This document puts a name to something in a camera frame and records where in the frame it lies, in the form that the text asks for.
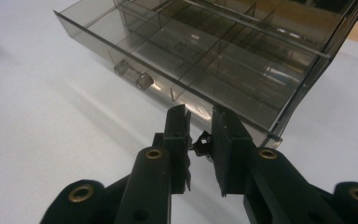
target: white table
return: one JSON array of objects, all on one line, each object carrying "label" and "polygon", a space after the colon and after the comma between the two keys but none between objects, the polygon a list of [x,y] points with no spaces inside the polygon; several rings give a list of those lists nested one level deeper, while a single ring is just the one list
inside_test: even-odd
[{"label": "white table", "polygon": [[[39,222],[79,179],[119,180],[164,129],[171,105],[66,35],[52,10],[75,1],[0,1],[0,223]],[[279,150],[322,189],[358,181],[358,43],[345,42]],[[248,223],[242,197],[221,198],[213,165],[190,159],[193,190],[172,197],[172,223]]]}]

